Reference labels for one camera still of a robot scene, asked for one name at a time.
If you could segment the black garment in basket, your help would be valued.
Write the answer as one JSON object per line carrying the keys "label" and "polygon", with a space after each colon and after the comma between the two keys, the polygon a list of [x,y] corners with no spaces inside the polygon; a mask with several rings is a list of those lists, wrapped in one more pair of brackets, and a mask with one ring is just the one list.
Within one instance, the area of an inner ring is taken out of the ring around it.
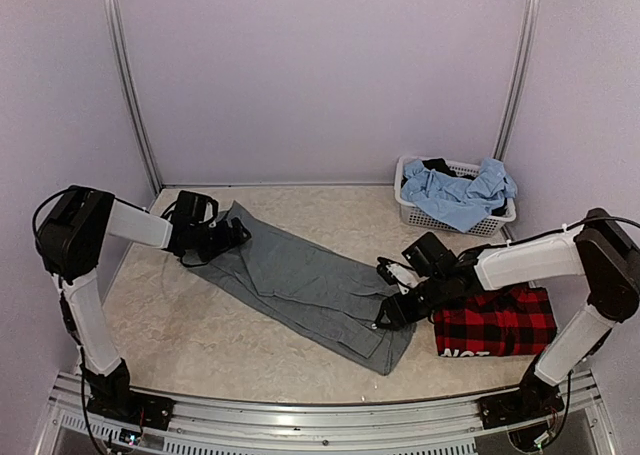
{"label": "black garment in basket", "polygon": [[443,159],[424,161],[426,179],[413,203],[432,218],[468,231],[488,216],[506,211],[517,185],[504,164],[485,158],[476,176],[458,176]]}

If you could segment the grey long sleeve shirt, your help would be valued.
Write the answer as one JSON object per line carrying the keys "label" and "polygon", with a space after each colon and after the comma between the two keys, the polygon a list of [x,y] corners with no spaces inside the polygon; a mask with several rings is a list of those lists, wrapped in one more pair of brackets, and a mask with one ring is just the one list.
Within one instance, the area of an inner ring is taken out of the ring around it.
{"label": "grey long sleeve shirt", "polygon": [[382,301],[396,290],[374,267],[261,221],[239,203],[227,214],[250,240],[192,273],[364,368],[380,375],[396,368],[415,328],[375,327]]}

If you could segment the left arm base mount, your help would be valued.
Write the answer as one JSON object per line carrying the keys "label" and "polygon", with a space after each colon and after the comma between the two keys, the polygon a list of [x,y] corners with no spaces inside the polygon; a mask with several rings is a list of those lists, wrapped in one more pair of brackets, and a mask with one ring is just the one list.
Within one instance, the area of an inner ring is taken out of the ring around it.
{"label": "left arm base mount", "polygon": [[82,375],[90,388],[90,413],[142,428],[168,429],[175,401],[133,390],[124,360],[109,375],[95,374],[85,367]]}

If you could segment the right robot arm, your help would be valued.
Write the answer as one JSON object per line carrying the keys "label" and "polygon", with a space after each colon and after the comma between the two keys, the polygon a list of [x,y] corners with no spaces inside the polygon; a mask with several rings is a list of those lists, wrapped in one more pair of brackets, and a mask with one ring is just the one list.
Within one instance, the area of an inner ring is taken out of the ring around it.
{"label": "right robot arm", "polygon": [[419,282],[385,298],[373,326],[400,330],[453,300],[530,281],[585,277],[585,304],[537,358],[532,380],[511,398],[512,411],[531,419],[549,404],[549,387],[562,382],[607,333],[639,309],[639,248],[623,229],[627,222],[596,208],[573,224],[460,254],[428,232],[402,253]]}

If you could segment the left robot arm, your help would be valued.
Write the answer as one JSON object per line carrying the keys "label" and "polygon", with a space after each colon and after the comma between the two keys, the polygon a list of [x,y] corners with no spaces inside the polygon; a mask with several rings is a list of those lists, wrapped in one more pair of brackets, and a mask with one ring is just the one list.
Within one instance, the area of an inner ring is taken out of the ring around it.
{"label": "left robot arm", "polygon": [[32,218],[35,247],[62,298],[68,332],[91,373],[109,376],[123,363],[112,341],[97,283],[97,266],[109,236],[168,252],[193,255],[195,267],[248,242],[237,217],[222,216],[208,195],[181,191],[161,214],[114,194],[71,185],[46,199]]}

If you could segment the front aluminium rail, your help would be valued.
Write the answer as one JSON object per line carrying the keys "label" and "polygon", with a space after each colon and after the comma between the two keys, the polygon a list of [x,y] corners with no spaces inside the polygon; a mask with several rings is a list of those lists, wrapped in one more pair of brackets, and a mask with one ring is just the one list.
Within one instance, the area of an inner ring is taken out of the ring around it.
{"label": "front aluminium rail", "polygon": [[590,372],[562,383],[562,403],[518,420],[492,409],[513,388],[390,403],[235,401],[148,389],[168,398],[159,428],[84,413],[78,376],[57,376],[34,454],[617,454]]}

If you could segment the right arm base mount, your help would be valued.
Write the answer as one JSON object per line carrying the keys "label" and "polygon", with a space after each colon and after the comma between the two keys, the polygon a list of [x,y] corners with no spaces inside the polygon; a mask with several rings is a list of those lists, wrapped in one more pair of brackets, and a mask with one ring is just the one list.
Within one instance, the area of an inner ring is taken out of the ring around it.
{"label": "right arm base mount", "polygon": [[533,371],[524,374],[515,390],[481,397],[477,404],[484,429],[518,424],[565,409],[558,386],[547,384]]}

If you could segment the red black plaid shirt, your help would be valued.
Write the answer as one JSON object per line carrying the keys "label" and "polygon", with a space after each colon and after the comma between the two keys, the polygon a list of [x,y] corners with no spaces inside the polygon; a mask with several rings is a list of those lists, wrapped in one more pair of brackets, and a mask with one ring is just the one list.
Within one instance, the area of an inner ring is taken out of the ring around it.
{"label": "red black plaid shirt", "polygon": [[557,334],[547,290],[528,284],[449,302],[433,325],[437,353],[446,358],[538,355]]}

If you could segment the left aluminium frame post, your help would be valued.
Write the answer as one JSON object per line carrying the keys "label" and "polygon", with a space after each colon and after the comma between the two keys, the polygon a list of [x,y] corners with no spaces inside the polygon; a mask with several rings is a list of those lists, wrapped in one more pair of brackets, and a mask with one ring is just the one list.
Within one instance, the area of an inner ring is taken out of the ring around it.
{"label": "left aluminium frame post", "polygon": [[131,120],[135,143],[140,152],[143,169],[151,190],[155,195],[159,195],[164,188],[164,184],[146,130],[138,93],[135,87],[119,0],[103,0],[103,3],[116,69],[119,75],[127,112]]}

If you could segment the right aluminium frame post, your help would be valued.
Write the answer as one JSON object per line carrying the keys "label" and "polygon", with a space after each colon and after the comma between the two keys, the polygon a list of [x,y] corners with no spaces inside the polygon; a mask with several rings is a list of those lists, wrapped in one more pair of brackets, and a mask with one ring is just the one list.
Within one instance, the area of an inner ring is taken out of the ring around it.
{"label": "right aluminium frame post", "polygon": [[526,83],[531,51],[535,40],[539,7],[540,0],[525,0],[516,58],[507,92],[505,108],[498,131],[498,137],[493,152],[493,157],[501,161],[506,159],[518,114],[519,104]]}

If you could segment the aluminium frame post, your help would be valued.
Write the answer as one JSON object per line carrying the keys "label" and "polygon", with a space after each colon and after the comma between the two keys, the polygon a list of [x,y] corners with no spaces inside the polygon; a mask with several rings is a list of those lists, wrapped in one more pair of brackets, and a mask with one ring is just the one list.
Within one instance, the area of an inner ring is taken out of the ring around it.
{"label": "aluminium frame post", "polygon": [[506,159],[518,114],[519,104],[526,83],[531,51],[535,40],[539,7],[540,0],[525,0],[516,58],[507,92],[505,108],[498,131],[498,137],[493,152],[493,157],[501,161]]}
{"label": "aluminium frame post", "polygon": [[127,112],[131,120],[135,143],[140,152],[143,169],[151,190],[155,195],[159,195],[164,188],[164,184],[146,130],[138,93],[135,87],[119,0],[103,0],[103,3],[116,69],[119,75]]}

